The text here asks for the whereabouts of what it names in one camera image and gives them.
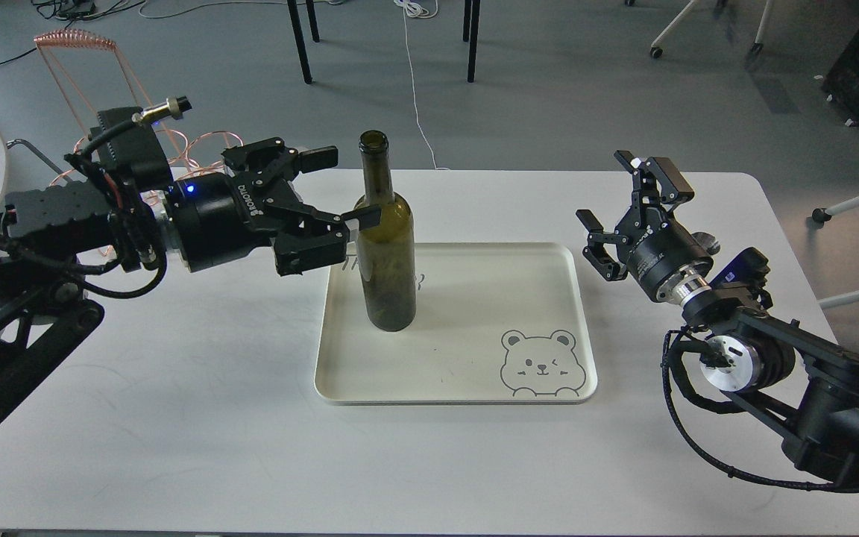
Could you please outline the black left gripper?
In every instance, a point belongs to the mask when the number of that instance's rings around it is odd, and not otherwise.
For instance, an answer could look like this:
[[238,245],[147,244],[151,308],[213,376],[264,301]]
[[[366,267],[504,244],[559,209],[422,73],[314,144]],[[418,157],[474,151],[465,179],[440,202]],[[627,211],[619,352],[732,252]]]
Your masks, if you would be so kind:
[[[341,264],[347,245],[381,221],[378,205],[337,215],[302,204],[293,181],[300,174],[337,167],[334,145],[302,151],[272,137],[225,149],[221,156],[229,175],[215,172],[176,180],[169,187],[169,218],[190,272],[270,245],[280,276]],[[301,205],[266,207],[274,204]]]

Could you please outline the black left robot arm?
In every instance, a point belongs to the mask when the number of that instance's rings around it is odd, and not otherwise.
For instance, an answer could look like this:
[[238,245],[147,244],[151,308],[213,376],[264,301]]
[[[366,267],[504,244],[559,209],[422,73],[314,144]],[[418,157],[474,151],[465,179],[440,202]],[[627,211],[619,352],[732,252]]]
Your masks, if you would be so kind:
[[336,166],[333,146],[300,151],[272,137],[225,150],[224,172],[174,179],[154,126],[190,109],[178,96],[101,111],[65,156],[82,181],[4,198],[0,424],[102,323],[93,295],[147,295],[171,252],[195,272],[269,247],[286,276],[343,262],[358,232],[380,223],[376,205],[334,214],[296,193],[299,174]]

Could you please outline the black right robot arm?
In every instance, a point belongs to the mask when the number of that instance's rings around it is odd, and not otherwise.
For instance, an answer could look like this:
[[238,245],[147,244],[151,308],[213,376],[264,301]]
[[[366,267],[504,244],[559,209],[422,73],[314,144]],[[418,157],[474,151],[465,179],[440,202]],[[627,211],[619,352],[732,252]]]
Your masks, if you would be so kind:
[[[712,280],[719,247],[675,211],[694,190],[668,157],[614,157],[632,176],[631,204],[613,231],[590,210],[583,256],[608,281],[631,276],[655,303],[675,304],[683,326],[666,333],[661,382],[672,421],[709,465],[729,478],[805,492],[859,493],[859,354],[769,311],[768,259],[743,249]],[[718,415],[747,412],[781,437],[792,465],[820,479],[775,480],[719,461],[686,432],[672,397]]]

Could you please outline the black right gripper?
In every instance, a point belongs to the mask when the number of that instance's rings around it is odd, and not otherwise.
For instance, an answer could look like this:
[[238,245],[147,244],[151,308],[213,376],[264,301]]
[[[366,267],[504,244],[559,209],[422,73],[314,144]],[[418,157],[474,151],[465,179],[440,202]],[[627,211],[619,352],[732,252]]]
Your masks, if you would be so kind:
[[662,286],[681,269],[693,266],[703,276],[714,264],[687,228],[666,224],[678,205],[694,198],[694,189],[669,157],[630,151],[614,157],[632,176],[630,208],[612,232],[604,231],[592,210],[577,210],[588,232],[582,255],[606,281],[624,280],[629,272],[648,299],[665,302],[671,291]]

